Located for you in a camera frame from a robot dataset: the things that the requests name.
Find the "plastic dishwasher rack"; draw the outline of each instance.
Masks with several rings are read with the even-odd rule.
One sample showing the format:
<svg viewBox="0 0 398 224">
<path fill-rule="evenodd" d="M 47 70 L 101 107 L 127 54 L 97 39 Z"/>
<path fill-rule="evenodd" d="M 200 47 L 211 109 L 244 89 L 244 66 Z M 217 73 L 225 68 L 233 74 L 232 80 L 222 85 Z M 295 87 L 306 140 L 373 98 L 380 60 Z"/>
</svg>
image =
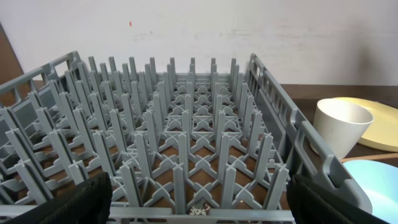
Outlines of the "plastic dishwasher rack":
<svg viewBox="0 0 398 224">
<path fill-rule="evenodd" d="M 59 77 L 55 66 L 63 62 L 68 71 Z M 110 57 L 110 73 L 105 63 L 98 71 L 93 57 L 89 62 L 90 71 L 71 52 L 0 86 L 0 94 L 13 91 L 16 98 L 1 108 L 2 220 L 99 170 L 111 176 L 114 189 L 109 223 L 294 223 L 280 198 L 298 172 L 371 212 L 365 193 L 255 54 L 245 73 L 233 58 L 229 74 L 217 72 L 215 58 L 210 74 L 196 73 L 195 58 L 188 73 L 175 72 L 174 58 L 165 73 L 156 72 L 154 58 L 145 72 L 136 72 L 134 57 L 122 71 Z M 37 75 L 41 89 L 32 81 Z M 32 91 L 21 99 L 24 83 Z M 304 151 L 304 138 L 319 152 L 319 169 Z M 164 153 L 171 147 L 174 153 Z M 197 154 L 203 148 L 208 155 Z M 166 172 L 172 178 L 156 181 Z M 214 181 L 193 181 L 197 172 Z M 238 184 L 237 172 L 250 182 Z M 267 192 L 260 200 L 251 192 L 258 186 Z M 152 207 L 160 199 L 169 208 Z M 201 202 L 207 215 L 189 215 Z M 252 210 L 235 209 L 240 203 Z"/>
</svg>

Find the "wooden stick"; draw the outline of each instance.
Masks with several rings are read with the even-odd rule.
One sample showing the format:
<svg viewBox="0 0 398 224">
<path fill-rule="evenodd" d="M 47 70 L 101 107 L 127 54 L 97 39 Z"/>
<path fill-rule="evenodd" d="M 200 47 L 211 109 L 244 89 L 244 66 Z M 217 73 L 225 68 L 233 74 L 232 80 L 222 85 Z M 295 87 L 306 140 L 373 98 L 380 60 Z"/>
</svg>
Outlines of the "wooden stick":
<svg viewBox="0 0 398 224">
<path fill-rule="evenodd" d="M 380 159 L 393 159 L 398 158 L 398 153 L 388 153 L 388 154 L 378 154 L 378 155 L 371 155 L 371 156 L 359 156 L 359 157 L 351 157 L 351 158 L 344 158 L 341 162 L 353 161 L 358 159 L 366 159 L 366 160 L 380 160 Z"/>
</svg>

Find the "white mug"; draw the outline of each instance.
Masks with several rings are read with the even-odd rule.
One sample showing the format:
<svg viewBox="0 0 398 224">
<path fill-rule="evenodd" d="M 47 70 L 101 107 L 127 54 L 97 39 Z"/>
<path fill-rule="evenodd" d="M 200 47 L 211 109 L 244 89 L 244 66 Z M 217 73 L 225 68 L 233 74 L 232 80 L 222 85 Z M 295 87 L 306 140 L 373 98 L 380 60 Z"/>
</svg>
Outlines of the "white mug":
<svg viewBox="0 0 398 224">
<path fill-rule="evenodd" d="M 336 157 L 342 159 L 372 122 L 372 113 L 362 106 L 338 99 L 323 99 L 317 103 L 313 127 Z"/>
</svg>

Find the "white wall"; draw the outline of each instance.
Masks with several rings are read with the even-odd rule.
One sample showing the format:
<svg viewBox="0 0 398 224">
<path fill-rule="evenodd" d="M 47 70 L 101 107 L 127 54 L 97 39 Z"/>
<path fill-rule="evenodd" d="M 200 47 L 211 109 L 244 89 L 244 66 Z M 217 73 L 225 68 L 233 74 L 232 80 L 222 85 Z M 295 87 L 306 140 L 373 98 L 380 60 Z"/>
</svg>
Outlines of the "white wall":
<svg viewBox="0 0 398 224">
<path fill-rule="evenodd" d="M 398 85 L 398 1 L 0 1 L 0 22 L 25 72 L 67 52 L 118 68 L 175 57 L 186 72 L 246 68 L 255 52 L 281 83 Z"/>
</svg>

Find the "yellow plate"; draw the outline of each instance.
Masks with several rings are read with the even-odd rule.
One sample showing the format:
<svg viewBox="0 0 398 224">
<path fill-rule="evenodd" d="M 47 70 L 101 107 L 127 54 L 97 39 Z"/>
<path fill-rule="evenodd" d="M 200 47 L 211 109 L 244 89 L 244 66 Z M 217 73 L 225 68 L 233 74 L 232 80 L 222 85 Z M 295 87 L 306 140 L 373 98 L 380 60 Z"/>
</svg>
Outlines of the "yellow plate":
<svg viewBox="0 0 398 224">
<path fill-rule="evenodd" d="M 384 151 L 398 152 L 398 110 L 390 106 L 357 98 L 337 97 L 363 106 L 374 121 L 358 141 L 360 144 Z"/>
</svg>

